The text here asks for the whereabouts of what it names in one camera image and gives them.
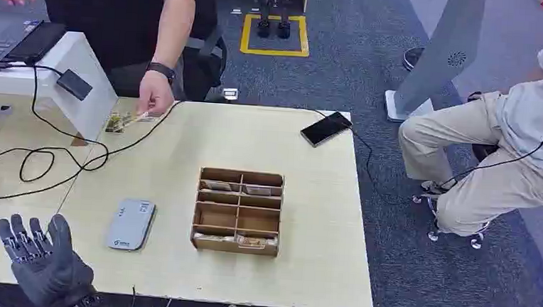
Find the standing person's left hand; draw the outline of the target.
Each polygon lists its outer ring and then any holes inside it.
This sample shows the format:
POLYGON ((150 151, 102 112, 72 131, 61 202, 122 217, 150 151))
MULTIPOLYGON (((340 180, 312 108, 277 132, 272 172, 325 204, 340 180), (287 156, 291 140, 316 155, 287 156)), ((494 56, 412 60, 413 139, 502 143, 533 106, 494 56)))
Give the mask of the standing person's left hand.
POLYGON ((163 114, 174 102, 171 84, 167 77, 157 71, 148 70, 139 85, 137 113, 163 114))

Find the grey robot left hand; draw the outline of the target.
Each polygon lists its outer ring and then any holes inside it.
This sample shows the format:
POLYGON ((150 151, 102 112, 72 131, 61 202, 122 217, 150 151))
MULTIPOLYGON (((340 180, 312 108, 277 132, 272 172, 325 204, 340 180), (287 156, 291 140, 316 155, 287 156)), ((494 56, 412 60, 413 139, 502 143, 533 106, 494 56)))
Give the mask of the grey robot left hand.
POLYGON ((17 284, 36 307, 85 307, 96 294, 93 269, 72 248, 71 231, 61 214, 52 216, 48 235, 30 219, 32 235, 16 213, 0 219, 0 239, 17 284))

